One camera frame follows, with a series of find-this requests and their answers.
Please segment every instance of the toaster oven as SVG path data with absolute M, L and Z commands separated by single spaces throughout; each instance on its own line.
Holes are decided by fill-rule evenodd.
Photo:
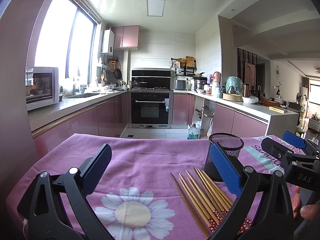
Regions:
M 27 111 L 59 102 L 59 70 L 57 67 L 26 69 Z

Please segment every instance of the cable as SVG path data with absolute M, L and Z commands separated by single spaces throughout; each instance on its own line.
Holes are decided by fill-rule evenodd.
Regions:
M 22 233 L 23 233 L 24 238 L 25 238 L 26 240 L 28 240 L 28 238 L 26 237 L 26 234 L 24 233 L 24 228 L 26 227 L 27 224 L 28 224 L 28 219 L 25 218 L 25 219 L 23 220 Z

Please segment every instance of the ceiling light panel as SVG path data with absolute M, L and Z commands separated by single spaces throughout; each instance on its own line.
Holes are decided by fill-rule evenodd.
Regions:
M 165 0 L 147 0 L 148 16 L 163 17 Z

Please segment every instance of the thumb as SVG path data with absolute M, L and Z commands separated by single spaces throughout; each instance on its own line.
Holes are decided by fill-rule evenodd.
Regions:
M 312 220 L 318 212 L 320 205 L 307 205 L 303 206 L 300 210 L 300 214 L 304 219 Z

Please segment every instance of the black mesh cup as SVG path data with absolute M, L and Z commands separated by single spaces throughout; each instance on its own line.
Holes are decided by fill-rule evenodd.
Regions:
M 205 160 L 204 164 L 204 172 L 208 174 L 208 176 L 213 181 L 222 182 L 223 179 L 221 178 L 216 166 L 211 159 L 210 150 L 212 144 L 219 143 L 220 148 L 224 150 L 228 155 L 238 158 L 240 150 L 244 146 L 244 142 L 238 136 L 229 133 L 214 133 L 209 136 L 209 142 L 210 145 L 208 149 L 207 159 Z

